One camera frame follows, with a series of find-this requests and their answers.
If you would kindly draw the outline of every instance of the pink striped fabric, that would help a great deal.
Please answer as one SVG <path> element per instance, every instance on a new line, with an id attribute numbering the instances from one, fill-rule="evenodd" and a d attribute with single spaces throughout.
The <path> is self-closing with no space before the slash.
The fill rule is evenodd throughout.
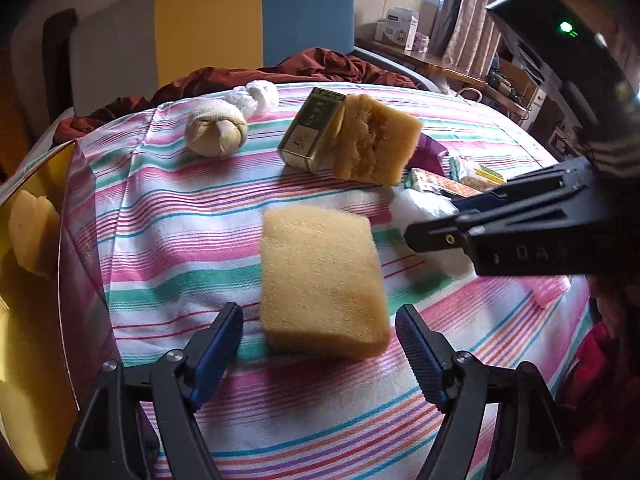
<path id="1" fill-rule="evenodd" d="M 418 117 L 452 152 L 511 177 L 554 163 L 513 122 L 480 104 L 439 94 L 346 83 Z M 389 319 L 413 303 L 452 346 L 488 364 L 534 362 L 554 390 L 590 326 L 582 277 L 546 309 L 539 278 L 452 280 L 413 254 L 391 224 L 390 190 L 287 168 L 276 147 L 311 91 L 280 85 L 280 106 L 252 119 L 246 144 L 227 160 L 191 153 L 182 135 L 203 96 L 167 103 L 96 130 L 81 141 L 95 183 L 73 190 L 95 200 L 99 273 L 126 365 L 183 347 L 226 301 L 244 312 L 238 360 L 196 418 L 229 479 L 413 479 L 441 416 L 418 389 L 395 335 L 365 362 L 272 355 L 259 325 L 262 213 L 305 203 L 367 216 L 385 276 Z M 84 225 L 86 203 L 68 216 Z M 153 410 L 148 410 L 155 423 Z M 471 477 L 480 474 L 495 411 L 487 410 Z M 157 475 L 171 476 L 161 455 Z"/>

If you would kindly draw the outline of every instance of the screw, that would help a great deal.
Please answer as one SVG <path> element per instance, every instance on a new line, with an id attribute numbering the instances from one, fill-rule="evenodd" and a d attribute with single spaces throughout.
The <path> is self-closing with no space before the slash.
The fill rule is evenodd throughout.
<path id="1" fill-rule="evenodd" d="M 102 363 L 102 370 L 105 372 L 113 372 L 118 367 L 118 362 L 113 359 L 109 359 Z"/>
<path id="2" fill-rule="evenodd" d="M 166 353 L 167 361 L 171 361 L 172 363 L 177 363 L 178 361 L 182 361 L 183 357 L 184 357 L 184 353 L 182 352 L 182 350 L 169 350 Z"/>
<path id="3" fill-rule="evenodd" d="M 454 357 L 456 358 L 456 361 L 458 361 L 461 365 L 467 365 L 474 360 L 474 357 L 466 350 L 456 352 Z"/>

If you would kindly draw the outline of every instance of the white box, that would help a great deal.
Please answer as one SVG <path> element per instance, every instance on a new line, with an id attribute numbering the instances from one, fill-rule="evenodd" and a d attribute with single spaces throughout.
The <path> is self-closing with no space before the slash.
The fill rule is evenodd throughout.
<path id="1" fill-rule="evenodd" d="M 386 28 L 386 20 L 379 20 L 376 23 L 376 35 L 374 36 L 374 40 L 382 41 L 382 34 L 384 34 Z"/>
<path id="2" fill-rule="evenodd" d="M 418 18 L 412 10 L 396 7 L 386 14 L 386 27 L 382 35 L 383 43 L 391 43 L 411 50 L 414 46 Z"/>

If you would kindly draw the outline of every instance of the yellow sponge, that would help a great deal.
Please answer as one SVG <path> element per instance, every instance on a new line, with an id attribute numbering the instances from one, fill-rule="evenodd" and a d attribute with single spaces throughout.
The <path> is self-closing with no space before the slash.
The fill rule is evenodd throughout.
<path id="1" fill-rule="evenodd" d="M 60 215 L 45 196 L 21 190 L 9 216 L 9 238 L 21 267 L 52 278 L 58 260 Z"/>
<path id="2" fill-rule="evenodd" d="M 364 359 L 390 339 L 380 260 L 367 218 L 312 206 L 268 210 L 260 325 L 279 351 Z"/>
<path id="3" fill-rule="evenodd" d="M 366 94 L 349 95 L 335 149 L 334 176 L 395 186 L 418 145 L 422 122 Z"/>

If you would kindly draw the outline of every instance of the cotton ball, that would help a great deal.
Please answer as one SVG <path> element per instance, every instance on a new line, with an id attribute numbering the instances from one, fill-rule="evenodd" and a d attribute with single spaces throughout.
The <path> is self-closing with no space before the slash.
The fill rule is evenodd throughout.
<path id="1" fill-rule="evenodd" d="M 389 205 L 393 224 L 402 233 L 418 222 L 429 222 L 458 213 L 451 201 L 435 193 L 423 193 L 415 189 L 396 190 L 396 197 Z M 420 253 L 424 261 L 437 267 L 455 280 L 474 272 L 471 259 L 461 248 Z"/>
<path id="2" fill-rule="evenodd" d="M 184 131 L 187 146 L 203 156 L 231 155 L 246 140 L 247 124 L 238 108 L 222 99 L 201 103 Z"/>
<path id="3" fill-rule="evenodd" d="M 236 106 L 246 120 L 251 119 L 258 109 L 258 101 L 256 101 L 244 86 L 236 86 L 230 90 L 223 99 Z"/>
<path id="4" fill-rule="evenodd" d="M 263 114 L 271 112 L 280 104 L 280 97 L 278 96 L 278 88 L 271 81 L 251 81 L 246 85 L 246 91 L 258 101 L 257 114 Z"/>

